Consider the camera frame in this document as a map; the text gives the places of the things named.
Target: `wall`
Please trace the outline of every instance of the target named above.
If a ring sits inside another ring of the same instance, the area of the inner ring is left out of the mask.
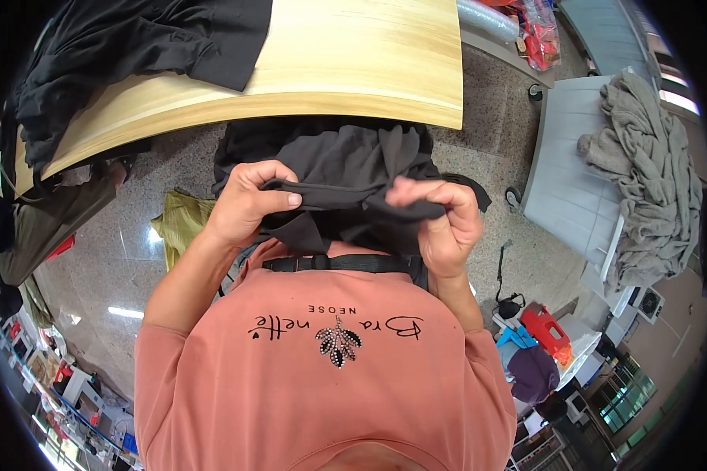
[[[657,392],[641,412],[615,434],[616,447],[644,425],[670,396],[700,356],[707,331],[707,300],[702,298],[702,280],[696,273],[686,270],[677,278],[660,280],[654,288],[666,298],[660,318],[651,325],[637,316],[631,333],[626,336],[627,341],[624,340],[618,350],[631,354],[654,382]],[[674,356],[686,329],[689,329],[688,334]]]

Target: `floor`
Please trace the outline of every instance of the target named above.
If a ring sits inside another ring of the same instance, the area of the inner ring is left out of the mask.
[[[586,63],[565,30],[561,37],[563,64],[556,80],[585,76]],[[523,191],[531,166],[540,113],[539,103],[528,99],[533,80],[466,46],[463,70],[463,130],[433,128],[433,159],[441,170],[475,179],[493,200],[467,266],[485,324],[492,326],[499,250],[508,240],[513,245],[504,258],[501,295],[522,292],[554,312],[586,292],[579,283],[584,259],[504,200],[508,186]],[[212,154],[224,128],[215,124],[157,137],[153,150],[140,156],[132,181],[77,232],[75,247],[35,272],[81,366],[99,372],[129,399],[141,321],[111,311],[144,310],[166,272],[163,244],[149,221],[161,213],[165,192],[211,197]]]

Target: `gray towel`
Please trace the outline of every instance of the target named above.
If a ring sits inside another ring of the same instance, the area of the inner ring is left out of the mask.
[[[644,79],[623,72],[599,93],[608,125],[580,137],[577,147],[623,196],[626,223],[606,291],[649,287],[686,268],[699,240],[702,184],[686,129]]]

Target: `window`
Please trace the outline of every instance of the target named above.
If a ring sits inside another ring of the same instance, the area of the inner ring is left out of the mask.
[[[639,363],[627,356],[592,396],[592,403],[613,433],[624,428],[657,391]]]

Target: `pink t-shirt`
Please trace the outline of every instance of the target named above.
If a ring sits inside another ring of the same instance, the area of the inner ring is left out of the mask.
[[[328,255],[349,253],[377,252]],[[504,468],[516,412],[487,331],[464,334],[408,275],[262,268],[283,256],[262,244],[190,334],[141,329],[148,471],[317,469],[362,442],[430,470]]]

